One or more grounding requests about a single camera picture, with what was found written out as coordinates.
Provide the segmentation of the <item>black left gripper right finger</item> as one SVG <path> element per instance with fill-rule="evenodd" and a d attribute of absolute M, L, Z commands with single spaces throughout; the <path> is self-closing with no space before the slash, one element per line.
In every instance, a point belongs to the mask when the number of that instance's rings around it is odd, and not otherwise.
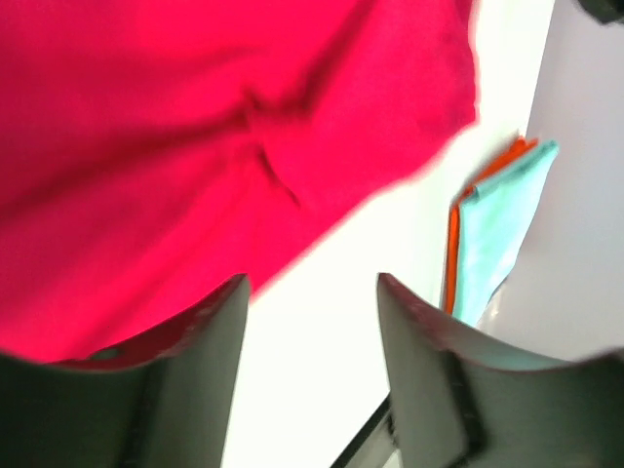
<path fill-rule="evenodd" d="M 377 278 L 390 403 L 407 467 L 619 467 L 623 353 L 577 362 L 500 341 Z"/>

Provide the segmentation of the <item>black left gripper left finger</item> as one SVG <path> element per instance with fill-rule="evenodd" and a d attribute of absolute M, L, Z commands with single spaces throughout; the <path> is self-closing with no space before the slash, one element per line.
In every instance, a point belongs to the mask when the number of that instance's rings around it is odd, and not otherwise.
<path fill-rule="evenodd" d="M 217 467 L 223 457 L 250 283 L 85 360 L 1 358 L 5 467 Z"/>

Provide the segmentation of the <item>red t-shirt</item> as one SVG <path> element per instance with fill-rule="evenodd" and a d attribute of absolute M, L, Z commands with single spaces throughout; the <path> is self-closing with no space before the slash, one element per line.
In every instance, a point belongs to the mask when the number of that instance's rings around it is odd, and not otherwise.
<path fill-rule="evenodd" d="M 1 348 L 255 287 L 476 116 L 469 1 L 5 1 Z"/>

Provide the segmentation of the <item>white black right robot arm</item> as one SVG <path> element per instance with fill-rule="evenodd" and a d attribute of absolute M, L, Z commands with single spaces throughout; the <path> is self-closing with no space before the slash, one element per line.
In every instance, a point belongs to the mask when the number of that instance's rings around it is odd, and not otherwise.
<path fill-rule="evenodd" d="M 598 23 L 622 24 L 624 20 L 624 0 L 578 0 L 580 8 Z"/>

